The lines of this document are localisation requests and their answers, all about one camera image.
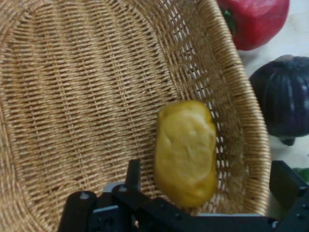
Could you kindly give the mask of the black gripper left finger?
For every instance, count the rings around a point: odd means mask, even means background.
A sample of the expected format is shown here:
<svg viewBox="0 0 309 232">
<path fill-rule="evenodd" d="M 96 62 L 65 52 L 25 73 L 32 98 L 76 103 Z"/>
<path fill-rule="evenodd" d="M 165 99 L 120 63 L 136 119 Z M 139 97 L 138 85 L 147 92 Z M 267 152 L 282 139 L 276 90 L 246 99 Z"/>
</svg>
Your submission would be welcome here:
<svg viewBox="0 0 309 232">
<path fill-rule="evenodd" d="M 126 180 L 97 196 L 77 191 L 68 196 L 59 232 L 208 232 L 209 219 L 193 217 L 162 198 L 140 191 L 140 160 L 129 161 Z"/>
</svg>

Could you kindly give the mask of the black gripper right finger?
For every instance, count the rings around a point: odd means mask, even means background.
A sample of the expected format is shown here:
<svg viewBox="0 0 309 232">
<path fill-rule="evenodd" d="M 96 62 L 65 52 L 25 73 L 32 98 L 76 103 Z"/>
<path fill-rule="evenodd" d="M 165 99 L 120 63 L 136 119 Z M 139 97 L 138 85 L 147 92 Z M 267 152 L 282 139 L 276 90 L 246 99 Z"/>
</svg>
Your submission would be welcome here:
<svg viewBox="0 0 309 232">
<path fill-rule="evenodd" d="M 284 161 L 271 163 L 269 189 L 280 206 L 287 211 L 274 224 L 276 232 L 307 232 L 309 230 L 309 185 Z"/>
</svg>

